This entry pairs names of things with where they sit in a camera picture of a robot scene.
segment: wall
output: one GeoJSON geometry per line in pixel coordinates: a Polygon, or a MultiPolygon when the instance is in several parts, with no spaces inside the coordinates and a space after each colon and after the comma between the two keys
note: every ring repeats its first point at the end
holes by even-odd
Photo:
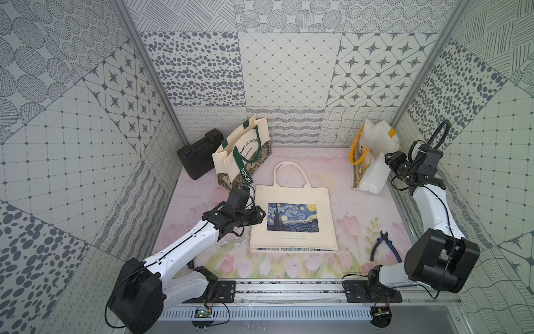
{"type": "Polygon", "coordinates": [[[107,0],[0,4],[0,332],[96,333],[181,145],[107,0]]]}
{"type": "Polygon", "coordinates": [[[126,4],[190,143],[258,113],[275,145],[347,146],[395,115],[456,0],[126,4]]]}
{"type": "MultiPolygon", "coordinates": [[[[471,1],[396,125],[401,148],[453,125],[438,175],[481,257],[459,293],[478,332],[534,330],[534,2],[471,1]]],[[[409,211],[422,223],[413,200],[409,211]]]]}

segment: canvas tote bag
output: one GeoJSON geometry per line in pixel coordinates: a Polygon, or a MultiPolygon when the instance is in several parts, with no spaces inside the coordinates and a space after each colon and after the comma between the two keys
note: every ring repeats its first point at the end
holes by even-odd
{"type": "Polygon", "coordinates": [[[263,222],[252,226],[253,252],[337,252],[328,188],[312,187],[306,172],[292,161],[282,161],[273,172],[273,185],[257,185],[255,204],[265,212],[263,222]],[[302,174],[302,188],[281,187],[278,172],[294,166],[302,174]]]}
{"type": "Polygon", "coordinates": [[[253,115],[235,129],[213,153],[217,181],[228,190],[253,183],[252,175],[271,155],[267,118],[253,115]]]}

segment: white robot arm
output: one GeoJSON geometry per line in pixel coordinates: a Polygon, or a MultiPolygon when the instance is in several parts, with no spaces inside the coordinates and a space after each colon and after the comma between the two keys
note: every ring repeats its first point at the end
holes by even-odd
{"type": "Polygon", "coordinates": [[[119,273],[111,296],[109,308],[133,334],[147,331],[160,314],[190,299],[202,302],[213,300],[217,276],[204,267],[180,278],[173,278],[194,257],[215,244],[228,233],[240,237],[234,228],[259,224],[265,211],[250,205],[251,196],[244,189],[230,191],[228,200],[205,212],[199,221],[183,237],[144,261],[130,259],[119,273]]]}

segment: blue pliers handle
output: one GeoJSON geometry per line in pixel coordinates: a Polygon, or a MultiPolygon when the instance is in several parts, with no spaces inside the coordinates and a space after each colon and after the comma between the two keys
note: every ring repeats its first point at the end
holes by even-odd
{"type": "Polygon", "coordinates": [[[373,250],[371,251],[371,261],[374,261],[374,253],[376,253],[376,249],[378,248],[378,246],[380,246],[382,241],[386,242],[389,249],[391,249],[391,251],[393,252],[393,255],[395,255],[395,257],[397,258],[397,261],[401,263],[402,262],[401,257],[399,256],[399,253],[397,253],[397,250],[395,249],[395,247],[393,247],[393,242],[390,239],[388,239],[388,233],[387,232],[382,233],[382,231],[380,231],[380,238],[376,240],[376,244],[374,244],[373,250]]]}

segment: floor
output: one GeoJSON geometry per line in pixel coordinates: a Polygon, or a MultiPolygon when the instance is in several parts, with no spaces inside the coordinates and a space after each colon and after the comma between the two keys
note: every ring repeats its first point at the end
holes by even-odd
{"type": "MultiPolygon", "coordinates": [[[[337,243],[335,254],[252,253],[250,227],[242,237],[227,235],[201,252],[195,266],[205,266],[220,278],[327,278],[365,273],[377,264],[392,265],[395,257],[381,245],[370,262],[371,248],[380,231],[389,237],[403,259],[411,247],[401,217],[387,187],[380,195],[351,189],[352,165],[347,148],[273,148],[272,155],[253,178],[256,184],[272,184],[274,166],[283,160],[300,164],[313,187],[328,187],[337,243]]],[[[286,167],[279,174],[283,187],[301,187],[302,176],[286,167]]],[[[217,184],[215,170],[198,180],[180,174],[153,252],[184,235],[202,214],[227,199],[228,191],[217,184]]]]}

